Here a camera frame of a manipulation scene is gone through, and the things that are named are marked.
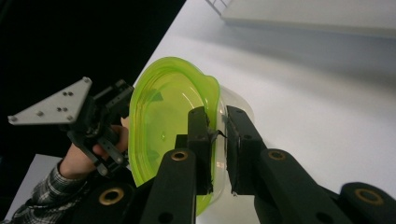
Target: plaid sleeve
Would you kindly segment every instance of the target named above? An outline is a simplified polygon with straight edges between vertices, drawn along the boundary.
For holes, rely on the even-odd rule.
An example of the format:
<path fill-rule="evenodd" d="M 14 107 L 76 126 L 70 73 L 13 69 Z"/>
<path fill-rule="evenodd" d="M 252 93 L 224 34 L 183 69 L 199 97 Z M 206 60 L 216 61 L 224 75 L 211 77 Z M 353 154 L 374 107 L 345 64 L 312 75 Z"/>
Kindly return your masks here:
<path fill-rule="evenodd" d="M 35 186 L 32 198 L 14 214 L 11 223 L 59 223 L 88 192 L 86 179 L 66 179 L 59 164 Z"/>

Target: neon green bowl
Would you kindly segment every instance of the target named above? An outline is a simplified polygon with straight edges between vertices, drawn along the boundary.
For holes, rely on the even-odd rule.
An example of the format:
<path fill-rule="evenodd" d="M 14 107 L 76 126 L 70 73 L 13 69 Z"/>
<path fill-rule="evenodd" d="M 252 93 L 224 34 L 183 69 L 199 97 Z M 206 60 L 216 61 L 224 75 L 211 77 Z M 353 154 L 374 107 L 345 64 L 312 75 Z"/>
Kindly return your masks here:
<path fill-rule="evenodd" d="M 219 94 L 213 77 L 179 58 L 162 58 L 144 71 L 130 105 L 129 159 L 137 186 L 157 174 L 163 154 L 174 149 L 177 134 L 187 133 L 190 110 L 203 106 L 209 127 L 216 130 Z M 197 216 L 211 197 L 197 196 Z"/>

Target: black background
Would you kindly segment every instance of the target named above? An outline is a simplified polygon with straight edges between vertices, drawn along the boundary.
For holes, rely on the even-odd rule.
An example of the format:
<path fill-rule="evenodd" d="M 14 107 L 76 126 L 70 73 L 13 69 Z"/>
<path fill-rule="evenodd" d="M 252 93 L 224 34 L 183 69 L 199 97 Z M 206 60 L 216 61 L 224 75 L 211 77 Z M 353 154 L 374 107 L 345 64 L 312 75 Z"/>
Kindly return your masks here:
<path fill-rule="evenodd" d="M 185 0 L 0 0 L 0 219 L 34 155 L 62 157 L 57 126 L 12 126 L 14 115 L 82 77 L 92 93 L 147 63 Z"/>

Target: triangular metal plate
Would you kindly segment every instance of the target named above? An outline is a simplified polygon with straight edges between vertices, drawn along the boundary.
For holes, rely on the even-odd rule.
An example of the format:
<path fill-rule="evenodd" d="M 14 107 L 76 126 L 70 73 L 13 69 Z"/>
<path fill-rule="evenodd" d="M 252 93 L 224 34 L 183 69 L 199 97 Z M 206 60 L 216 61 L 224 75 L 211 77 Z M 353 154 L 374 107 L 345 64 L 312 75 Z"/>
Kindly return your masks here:
<path fill-rule="evenodd" d="M 13 125 L 68 124 L 77 120 L 92 81 L 88 77 L 56 92 L 22 112 L 8 116 Z"/>

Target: white table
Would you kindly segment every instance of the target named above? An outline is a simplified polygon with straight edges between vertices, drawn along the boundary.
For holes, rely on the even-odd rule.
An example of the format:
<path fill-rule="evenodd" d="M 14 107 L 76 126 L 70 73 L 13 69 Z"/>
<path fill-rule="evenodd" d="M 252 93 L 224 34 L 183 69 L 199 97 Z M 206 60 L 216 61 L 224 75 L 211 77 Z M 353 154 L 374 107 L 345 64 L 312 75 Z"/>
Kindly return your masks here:
<path fill-rule="evenodd" d="M 395 39 L 227 25 L 206 1 L 188 0 L 148 65 L 165 56 L 245 98 L 265 144 L 321 186 L 360 181 L 396 198 Z M 229 192 L 197 223 L 258 223 L 252 197 Z"/>

